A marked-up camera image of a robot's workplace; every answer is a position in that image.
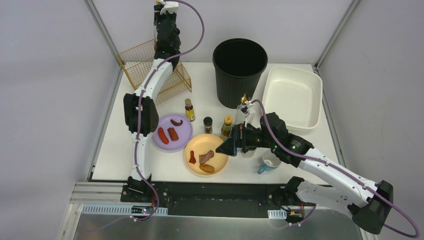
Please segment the clear oil dispenser bottle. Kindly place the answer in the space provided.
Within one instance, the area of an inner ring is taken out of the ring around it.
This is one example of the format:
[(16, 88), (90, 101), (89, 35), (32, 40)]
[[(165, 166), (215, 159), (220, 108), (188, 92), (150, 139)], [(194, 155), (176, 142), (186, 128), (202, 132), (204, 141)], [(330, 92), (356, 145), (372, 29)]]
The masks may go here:
[(246, 93), (243, 94), (243, 96), (240, 99), (240, 104), (236, 108), (236, 118), (234, 123), (235, 124), (242, 124), (244, 121), (244, 117), (242, 116), (242, 113), (240, 112), (242, 105), (246, 105), (249, 102), (250, 98), (247, 96)]

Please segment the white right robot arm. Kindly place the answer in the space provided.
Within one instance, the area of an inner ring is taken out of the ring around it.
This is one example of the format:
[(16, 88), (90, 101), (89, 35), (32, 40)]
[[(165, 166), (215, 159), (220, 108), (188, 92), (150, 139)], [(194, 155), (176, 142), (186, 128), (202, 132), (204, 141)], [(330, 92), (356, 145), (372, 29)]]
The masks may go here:
[(235, 124), (216, 152), (235, 157), (238, 151), (271, 150), (278, 160), (309, 172), (327, 184), (323, 187), (301, 177), (292, 177), (285, 191), (298, 201), (331, 208), (352, 219), (361, 229), (380, 234), (392, 209), (394, 188), (385, 181), (374, 182), (330, 160), (312, 143), (290, 133), (274, 112), (260, 118), (260, 127)]

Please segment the black lid spice jar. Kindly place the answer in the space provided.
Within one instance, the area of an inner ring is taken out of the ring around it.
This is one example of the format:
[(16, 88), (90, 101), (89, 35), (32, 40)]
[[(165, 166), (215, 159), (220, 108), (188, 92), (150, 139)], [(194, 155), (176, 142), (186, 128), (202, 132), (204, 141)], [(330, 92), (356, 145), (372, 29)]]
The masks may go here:
[(244, 158), (252, 158), (254, 156), (255, 152), (256, 152), (255, 149), (254, 150), (248, 150), (247, 152), (243, 152), (242, 150), (240, 151), (241, 155)]

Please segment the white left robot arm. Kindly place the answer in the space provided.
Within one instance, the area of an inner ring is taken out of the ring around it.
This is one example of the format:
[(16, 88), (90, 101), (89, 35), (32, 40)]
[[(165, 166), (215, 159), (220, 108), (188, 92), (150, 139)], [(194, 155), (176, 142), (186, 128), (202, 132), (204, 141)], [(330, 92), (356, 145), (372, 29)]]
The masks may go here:
[(142, 84), (134, 93), (123, 98), (124, 120), (133, 140), (133, 166), (127, 179), (130, 192), (143, 198), (150, 198), (155, 190), (149, 179), (152, 171), (149, 166), (152, 135), (159, 123), (155, 105), (156, 98), (168, 77), (176, 69), (180, 60), (180, 30), (177, 27), (176, 1), (164, 1), (154, 6), (156, 39), (152, 66)]

